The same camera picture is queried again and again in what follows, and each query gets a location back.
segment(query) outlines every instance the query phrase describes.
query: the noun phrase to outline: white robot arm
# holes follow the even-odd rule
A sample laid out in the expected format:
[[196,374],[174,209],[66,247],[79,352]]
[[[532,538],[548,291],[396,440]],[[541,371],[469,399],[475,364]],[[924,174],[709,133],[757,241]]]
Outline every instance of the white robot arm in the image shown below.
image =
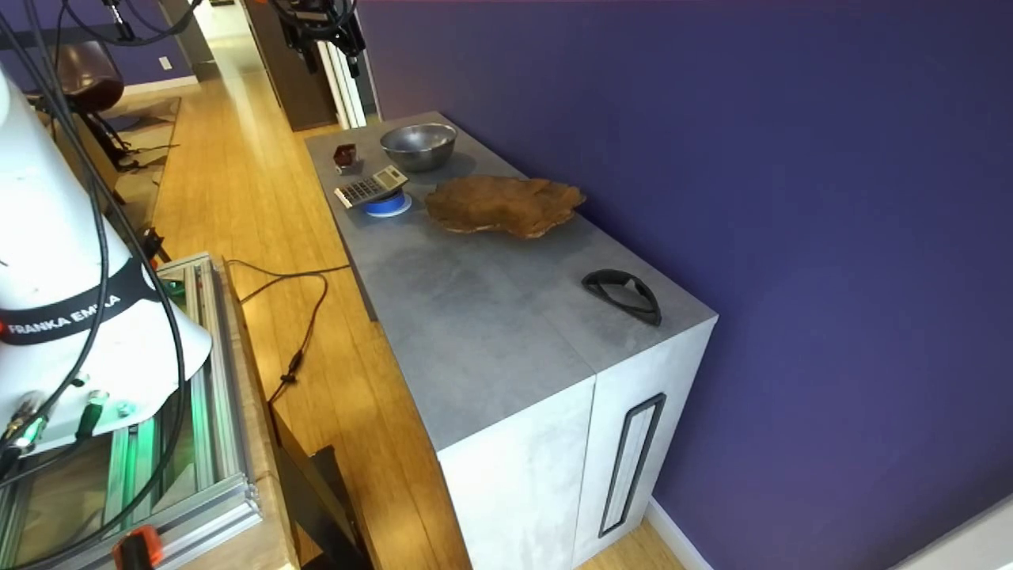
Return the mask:
[[0,70],[0,443],[38,453],[73,443],[85,412],[108,434],[161,409],[209,355],[209,333],[152,285]]

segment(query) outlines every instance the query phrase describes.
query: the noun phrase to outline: blue object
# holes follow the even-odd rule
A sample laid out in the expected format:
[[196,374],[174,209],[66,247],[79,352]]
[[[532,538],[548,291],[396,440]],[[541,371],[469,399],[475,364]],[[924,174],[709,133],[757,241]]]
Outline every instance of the blue object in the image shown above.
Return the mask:
[[361,206],[361,212],[370,215],[370,219],[396,219],[396,215],[402,215],[408,209],[412,209],[412,196],[402,193],[402,190]]

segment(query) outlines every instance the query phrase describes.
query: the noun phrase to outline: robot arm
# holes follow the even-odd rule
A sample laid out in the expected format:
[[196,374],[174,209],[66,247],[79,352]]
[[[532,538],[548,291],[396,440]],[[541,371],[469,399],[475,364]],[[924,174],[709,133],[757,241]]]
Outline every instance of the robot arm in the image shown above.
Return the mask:
[[313,57],[310,48],[317,41],[332,41],[345,57],[351,76],[358,76],[358,57],[367,48],[355,3],[348,0],[272,0],[282,19],[285,41],[304,54],[304,63],[310,67]]
[[[3,70],[0,149],[3,453],[73,443],[79,421],[95,415],[95,402],[101,415],[92,418],[92,434],[155,415],[180,374],[152,272],[104,219],[95,225],[85,187]],[[193,377],[212,342],[180,310],[174,323],[184,374]]]

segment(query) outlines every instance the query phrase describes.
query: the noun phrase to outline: cabinet door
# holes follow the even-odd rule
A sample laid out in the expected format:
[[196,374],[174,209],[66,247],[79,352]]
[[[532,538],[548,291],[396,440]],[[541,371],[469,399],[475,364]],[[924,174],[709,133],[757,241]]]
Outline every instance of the cabinet door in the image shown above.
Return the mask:
[[639,526],[709,333],[712,320],[598,374],[576,561]]
[[440,450],[475,570],[567,570],[579,516],[592,383],[576,383]]

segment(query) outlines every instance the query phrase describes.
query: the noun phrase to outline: wooden floor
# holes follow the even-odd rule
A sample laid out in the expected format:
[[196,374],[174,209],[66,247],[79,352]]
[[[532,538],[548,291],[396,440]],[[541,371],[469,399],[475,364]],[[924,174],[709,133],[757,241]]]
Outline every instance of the wooden floor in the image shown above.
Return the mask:
[[[367,548],[383,570],[469,567],[434,447],[399,380],[383,333],[367,320],[348,257],[320,196],[307,133],[291,133],[272,101],[256,51],[215,44],[218,76],[187,95],[155,203],[171,257],[215,253],[275,272],[326,272],[313,339],[298,386],[275,402],[304,453],[336,450]],[[266,276],[231,266],[237,295]],[[285,282],[244,304],[263,396],[269,399],[304,339],[317,279]],[[643,526],[586,570],[674,570]]]

